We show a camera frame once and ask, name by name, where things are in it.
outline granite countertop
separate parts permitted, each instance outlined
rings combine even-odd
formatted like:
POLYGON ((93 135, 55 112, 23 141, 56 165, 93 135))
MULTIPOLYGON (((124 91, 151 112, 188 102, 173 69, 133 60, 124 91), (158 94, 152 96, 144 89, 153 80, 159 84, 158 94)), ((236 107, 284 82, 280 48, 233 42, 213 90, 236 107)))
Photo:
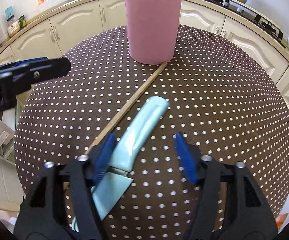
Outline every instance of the granite countertop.
MULTIPOLYGON (((41 23, 42 21, 50 18, 51 16, 58 14, 62 11, 65 11, 67 9, 70 9, 74 6, 81 5, 87 2, 91 2, 94 0, 73 0, 69 1, 65 4, 62 4, 56 8, 52 8, 48 11, 45 11, 42 15, 39 15, 36 19, 33 19, 25 28, 20 30, 16 35, 14 35, 12 38, 10 38, 8 41, 3 43, 3 46, 0 49, 0 54, 3 50, 5 50, 13 41, 15 41, 18 37, 20 37, 22 34, 24 34, 27 30, 31 29, 35 25, 41 23)), ((214 3, 210 3, 206 0, 186 0, 190 1, 205 7, 208 7, 210 9, 213 9, 215 11, 218 11, 234 20, 237 22, 245 25, 255 33, 257 33, 259 36, 264 38, 270 45, 272 45, 279 53, 289 62, 289 50, 284 48, 280 43, 278 43, 272 36, 270 36, 268 33, 266 33, 264 30, 262 30, 260 27, 256 26, 249 20, 245 19, 244 17, 238 15, 237 13, 230 11, 226 8, 223 8, 219 5, 216 5, 214 3)))

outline metal screw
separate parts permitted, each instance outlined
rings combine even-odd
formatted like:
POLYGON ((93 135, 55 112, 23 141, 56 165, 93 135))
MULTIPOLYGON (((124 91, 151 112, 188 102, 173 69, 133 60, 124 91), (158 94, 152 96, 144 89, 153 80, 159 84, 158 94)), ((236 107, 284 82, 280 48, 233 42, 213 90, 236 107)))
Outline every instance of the metal screw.
POLYGON ((238 168, 244 168, 246 165, 243 162, 237 162, 236 167, 238 168))
POLYGON ((46 162, 45 167, 46 168, 52 168, 54 166, 54 162, 46 162))
POLYGON ((35 71, 35 73, 33 73, 34 78, 38 78, 40 77, 40 73, 39 71, 35 71))
POLYGON ((212 161, 212 157, 210 155, 202 155, 201 160, 203 160, 205 162, 210 162, 210 161, 212 161))
POLYGON ((87 161, 89 159, 89 156, 88 155, 80 155, 79 157, 78 157, 78 161, 79 162, 85 162, 85 161, 87 161))

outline pink cup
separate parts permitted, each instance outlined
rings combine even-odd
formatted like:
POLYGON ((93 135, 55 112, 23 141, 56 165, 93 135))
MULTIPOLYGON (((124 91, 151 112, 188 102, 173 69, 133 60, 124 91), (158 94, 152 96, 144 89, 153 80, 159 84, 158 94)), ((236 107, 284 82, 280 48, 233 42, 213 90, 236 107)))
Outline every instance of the pink cup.
POLYGON ((158 65, 173 58, 181 0, 125 0, 130 56, 158 65))

